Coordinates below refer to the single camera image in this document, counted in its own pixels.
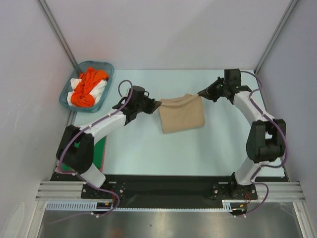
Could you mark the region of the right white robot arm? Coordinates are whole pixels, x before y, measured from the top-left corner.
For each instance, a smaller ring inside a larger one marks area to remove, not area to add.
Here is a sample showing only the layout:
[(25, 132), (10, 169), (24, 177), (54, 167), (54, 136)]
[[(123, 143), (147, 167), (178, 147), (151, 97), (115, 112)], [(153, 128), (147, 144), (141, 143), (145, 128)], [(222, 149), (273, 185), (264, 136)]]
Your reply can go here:
[(278, 158), (286, 158), (286, 122), (275, 119), (253, 99), (255, 90), (242, 84), (242, 71), (226, 69), (224, 77), (198, 95), (213, 102), (223, 97), (230, 101), (250, 124), (246, 142), (247, 158), (242, 166), (234, 172), (225, 194), (233, 199), (243, 199), (255, 188), (255, 179), (262, 168), (281, 168), (283, 164), (273, 165)]

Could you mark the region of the beige t shirt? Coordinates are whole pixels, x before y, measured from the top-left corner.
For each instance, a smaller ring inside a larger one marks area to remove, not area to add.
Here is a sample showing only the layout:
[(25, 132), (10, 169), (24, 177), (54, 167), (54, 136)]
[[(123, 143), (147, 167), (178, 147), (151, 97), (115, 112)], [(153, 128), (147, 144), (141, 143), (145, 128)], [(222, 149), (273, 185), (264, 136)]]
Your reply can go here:
[(185, 94), (172, 99), (160, 99), (158, 108), (164, 134), (203, 127), (206, 123), (201, 96)]

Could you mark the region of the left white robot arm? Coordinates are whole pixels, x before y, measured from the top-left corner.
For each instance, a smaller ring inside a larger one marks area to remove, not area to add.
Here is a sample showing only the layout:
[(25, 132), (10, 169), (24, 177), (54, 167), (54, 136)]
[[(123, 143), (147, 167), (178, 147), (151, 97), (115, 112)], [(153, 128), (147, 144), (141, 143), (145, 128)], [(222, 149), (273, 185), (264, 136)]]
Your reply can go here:
[(104, 117), (81, 127), (67, 126), (56, 158), (60, 164), (70, 167), (76, 175), (92, 185), (94, 195), (106, 197), (109, 194), (106, 177), (93, 163), (95, 144), (112, 131), (129, 124), (139, 113), (150, 115), (160, 105), (160, 101), (149, 98), (143, 87), (132, 86), (128, 96), (121, 98)]

